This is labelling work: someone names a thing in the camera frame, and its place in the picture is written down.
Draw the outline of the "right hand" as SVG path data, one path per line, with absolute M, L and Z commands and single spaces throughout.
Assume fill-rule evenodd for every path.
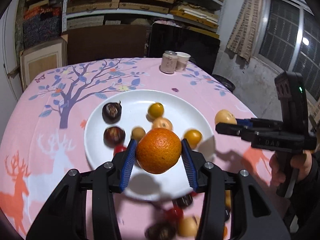
M 285 174 L 280 171 L 280 164 L 276 154 L 272 155 L 269 165 L 272 170 L 272 184 L 279 186 L 281 183 L 285 182 Z M 304 151 L 301 155 L 295 155 L 291 159 L 291 166 L 299 170 L 297 181 L 303 180 L 311 170 L 312 166 L 312 152 Z

